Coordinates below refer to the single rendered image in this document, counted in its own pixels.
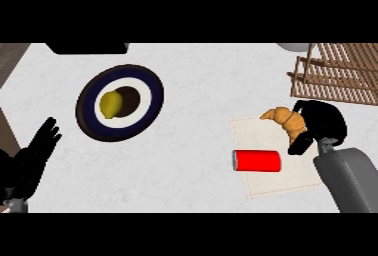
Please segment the golden brown croissant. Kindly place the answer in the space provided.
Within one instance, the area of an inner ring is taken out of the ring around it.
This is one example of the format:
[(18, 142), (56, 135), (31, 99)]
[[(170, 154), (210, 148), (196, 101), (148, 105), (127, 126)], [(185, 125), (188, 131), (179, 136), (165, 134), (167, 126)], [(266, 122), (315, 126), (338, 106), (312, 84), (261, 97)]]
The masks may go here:
[(291, 111), (286, 107), (269, 109), (260, 116), (261, 120), (272, 120), (281, 125), (286, 132), (289, 143), (294, 143), (298, 135), (307, 131), (304, 118), (300, 113)]

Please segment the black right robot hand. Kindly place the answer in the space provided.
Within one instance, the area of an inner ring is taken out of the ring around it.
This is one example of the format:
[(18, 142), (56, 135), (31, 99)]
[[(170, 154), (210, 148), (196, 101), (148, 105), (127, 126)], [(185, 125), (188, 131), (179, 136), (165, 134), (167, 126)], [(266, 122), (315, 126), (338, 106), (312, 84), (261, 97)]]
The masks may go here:
[(289, 155), (303, 155), (313, 141), (331, 139), (331, 145), (340, 146), (347, 137), (347, 124), (338, 108), (317, 100), (298, 100), (292, 111), (303, 119), (307, 130), (300, 133), (289, 148)]

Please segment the brown wooden tiered shelf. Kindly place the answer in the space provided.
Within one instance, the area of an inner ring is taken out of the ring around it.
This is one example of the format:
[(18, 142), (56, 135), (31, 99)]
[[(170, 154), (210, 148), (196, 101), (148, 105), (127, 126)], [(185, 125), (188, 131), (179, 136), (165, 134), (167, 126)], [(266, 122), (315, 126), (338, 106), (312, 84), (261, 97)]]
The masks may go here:
[(378, 43), (310, 43), (286, 75), (292, 97), (378, 106)]

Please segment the yellow lemon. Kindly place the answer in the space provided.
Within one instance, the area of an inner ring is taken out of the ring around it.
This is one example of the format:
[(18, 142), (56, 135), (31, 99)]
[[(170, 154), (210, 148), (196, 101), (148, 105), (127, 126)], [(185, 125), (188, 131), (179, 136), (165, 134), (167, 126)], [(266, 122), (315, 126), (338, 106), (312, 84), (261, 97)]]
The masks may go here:
[(106, 92), (100, 98), (100, 113), (112, 119), (123, 108), (123, 96), (117, 91)]

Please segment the red can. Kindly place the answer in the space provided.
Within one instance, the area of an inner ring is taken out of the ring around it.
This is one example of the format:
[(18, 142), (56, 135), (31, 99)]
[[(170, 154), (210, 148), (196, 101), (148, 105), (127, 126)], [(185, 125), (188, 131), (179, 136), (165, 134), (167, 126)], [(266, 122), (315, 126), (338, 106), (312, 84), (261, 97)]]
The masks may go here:
[(272, 150), (235, 150), (232, 152), (232, 163), (235, 171), (281, 171), (281, 155)]

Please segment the grey round object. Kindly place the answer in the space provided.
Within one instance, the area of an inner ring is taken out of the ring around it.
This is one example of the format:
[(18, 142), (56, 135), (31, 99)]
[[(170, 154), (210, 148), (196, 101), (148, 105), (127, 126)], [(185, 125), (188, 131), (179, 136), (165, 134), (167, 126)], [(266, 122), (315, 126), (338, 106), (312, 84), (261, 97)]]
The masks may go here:
[(289, 52), (307, 52), (310, 44), (309, 43), (279, 43), (278, 46)]

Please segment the beige placemat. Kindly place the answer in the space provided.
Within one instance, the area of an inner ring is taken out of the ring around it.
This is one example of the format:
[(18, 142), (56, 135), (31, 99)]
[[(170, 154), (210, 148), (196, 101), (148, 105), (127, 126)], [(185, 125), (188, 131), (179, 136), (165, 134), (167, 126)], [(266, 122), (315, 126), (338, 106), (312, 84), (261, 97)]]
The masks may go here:
[(233, 119), (230, 125), (236, 143), (232, 165), (244, 177), (247, 196), (255, 198), (319, 187), (316, 144), (303, 155), (289, 155), (286, 132), (272, 120), (248, 117)]

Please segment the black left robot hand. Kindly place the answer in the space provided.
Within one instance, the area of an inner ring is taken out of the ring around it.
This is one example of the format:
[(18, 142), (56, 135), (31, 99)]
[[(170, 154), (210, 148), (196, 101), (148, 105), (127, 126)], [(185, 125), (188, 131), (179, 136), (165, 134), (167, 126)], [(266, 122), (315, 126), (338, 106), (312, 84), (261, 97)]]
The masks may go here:
[(15, 156), (0, 149), (0, 205), (10, 199), (28, 200), (33, 197), (61, 138), (56, 119), (49, 117), (30, 145)]

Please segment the dark blue and white plate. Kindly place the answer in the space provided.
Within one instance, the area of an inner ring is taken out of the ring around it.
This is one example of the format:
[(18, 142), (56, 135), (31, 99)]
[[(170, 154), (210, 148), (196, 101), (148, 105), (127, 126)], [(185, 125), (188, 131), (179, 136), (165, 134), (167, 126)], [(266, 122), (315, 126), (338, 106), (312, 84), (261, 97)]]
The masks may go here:
[(89, 137), (118, 142), (139, 135), (159, 114), (164, 87), (143, 66), (126, 64), (99, 73), (77, 101), (75, 117)]

